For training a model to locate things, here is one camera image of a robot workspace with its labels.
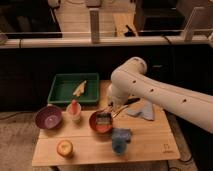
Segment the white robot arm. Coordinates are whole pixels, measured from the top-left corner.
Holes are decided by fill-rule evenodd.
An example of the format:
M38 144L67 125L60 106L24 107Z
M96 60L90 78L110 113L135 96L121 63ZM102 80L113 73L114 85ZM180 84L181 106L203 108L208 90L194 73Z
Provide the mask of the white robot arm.
M107 102L123 105L130 95L144 98L213 134L213 96L156 81L145 75L147 64L132 57L111 73Z

